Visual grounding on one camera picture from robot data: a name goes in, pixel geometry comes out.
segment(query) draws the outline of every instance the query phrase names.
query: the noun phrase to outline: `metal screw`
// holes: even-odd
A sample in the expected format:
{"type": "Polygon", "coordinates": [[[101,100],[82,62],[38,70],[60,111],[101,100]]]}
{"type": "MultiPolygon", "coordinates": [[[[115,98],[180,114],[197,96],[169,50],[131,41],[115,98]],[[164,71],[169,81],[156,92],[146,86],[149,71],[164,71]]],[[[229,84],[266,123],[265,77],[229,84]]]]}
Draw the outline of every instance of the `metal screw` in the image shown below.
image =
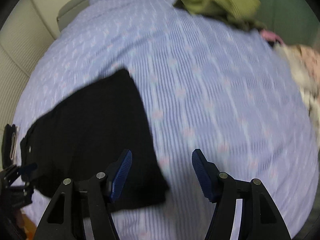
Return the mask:
{"type": "Polygon", "coordinates": [[[226,179],[228,177],[228,174],[226,174],[225,172],[220,172],[219,177],[222,179],[226,179]]]}
{"type": "Polygon", "coordinates": [[[64,179],[63,184],[68,185],[71,183],[71,179],[64,179]]]}
{"type": "Polygon", "coordinates": [[[260,179],[253,179],[253,183],[256,185],[260,185],[261,184],[261,180],[260,179]]]}
{"type": "Polygon", "coordinates": [[[104,173],[104,172],[99,172],[99,173],[97,174],[97,178],[98,178],[98,179],[102,179],[102,178],[104,178],[104,176],[105,176],[105,173],[104,173]]]}

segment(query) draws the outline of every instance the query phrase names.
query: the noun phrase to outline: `blue gripper pad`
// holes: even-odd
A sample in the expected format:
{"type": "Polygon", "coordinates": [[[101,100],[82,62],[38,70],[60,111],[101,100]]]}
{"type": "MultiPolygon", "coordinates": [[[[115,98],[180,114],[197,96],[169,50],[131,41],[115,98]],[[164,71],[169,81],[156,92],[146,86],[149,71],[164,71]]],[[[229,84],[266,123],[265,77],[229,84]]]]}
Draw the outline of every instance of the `blue gripper pad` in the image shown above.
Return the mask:
{"type": "Polygon", "coordinates": [[[130,150],[127,151],[126,156],[124,157],[113,181],[112,181],[112,190],[110,194],[110,199],[112,202],[116,201],[122,192],[124,183],[127,179],[129,170],[132,165],[132,153],[130,150]]]}
{"type": "Polygon", "coordinates": [[[191,160],[204,196],[215,203],[221,194],[217,179],[218,168],[207,161],[200,149],[193,151],[191,160]]]}

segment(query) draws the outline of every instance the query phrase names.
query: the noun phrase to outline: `green cloth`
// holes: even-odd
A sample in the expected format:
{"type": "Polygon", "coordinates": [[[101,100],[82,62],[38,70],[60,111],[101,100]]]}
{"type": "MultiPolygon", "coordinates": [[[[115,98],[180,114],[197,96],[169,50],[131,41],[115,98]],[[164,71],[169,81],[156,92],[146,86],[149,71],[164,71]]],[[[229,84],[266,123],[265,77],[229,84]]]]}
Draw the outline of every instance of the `green cloth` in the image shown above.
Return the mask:
{"type": "Polygon", "coordinates": [[[213,17],[244,31],[265,28],[253,18],[260,6],[259,0],[177,0],[174,6],[191,14],[213,17]]]}

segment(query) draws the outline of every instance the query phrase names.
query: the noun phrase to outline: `striped fabric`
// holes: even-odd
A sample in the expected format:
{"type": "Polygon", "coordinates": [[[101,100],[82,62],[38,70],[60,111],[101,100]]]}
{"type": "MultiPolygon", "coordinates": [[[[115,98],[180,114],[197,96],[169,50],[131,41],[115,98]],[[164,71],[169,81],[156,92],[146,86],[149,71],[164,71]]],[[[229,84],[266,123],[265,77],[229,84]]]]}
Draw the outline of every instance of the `striped fabric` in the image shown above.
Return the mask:
{"type": "MultiPolygon", "coordinates": [[[[260,178],[294,236],[311,210],[318,165],[314,131],[288,66],[258,32],[189,15],[173,2],[90,0],[32,73],[14,117],[19,139],[75,90],[124,65],[171,190],[163,206],[114,213],[120,239],[204,239],[214,205],[193,171],[195,148],[235,179],[260,178]]],[[[38,223],[48,200],[35,193],[33,201],[25,211],[38,223]]]]}
{"type": "Polygon", "coordinates": [[[52,42],[32,0],[20,0],[0,32],[0,44],[28,77],[52,42]]]}

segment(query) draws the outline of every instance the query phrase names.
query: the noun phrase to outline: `black garment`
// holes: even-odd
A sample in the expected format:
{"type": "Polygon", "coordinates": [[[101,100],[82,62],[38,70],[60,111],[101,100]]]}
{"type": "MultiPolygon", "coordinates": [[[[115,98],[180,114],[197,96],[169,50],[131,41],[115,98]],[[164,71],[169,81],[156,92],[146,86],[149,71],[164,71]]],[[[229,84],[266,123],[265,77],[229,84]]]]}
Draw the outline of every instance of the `black garment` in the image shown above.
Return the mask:
{"type": "Polygon", "coordinates": [[[37,163],[30,181],[48,197],[65,178],[89,179],[130,149],[132,167],[113,211],[165,201],[169,187],[156,161],[147,116],[124,69],[78,90],[40,117],[20,146],[22,167],[37,163]]]}

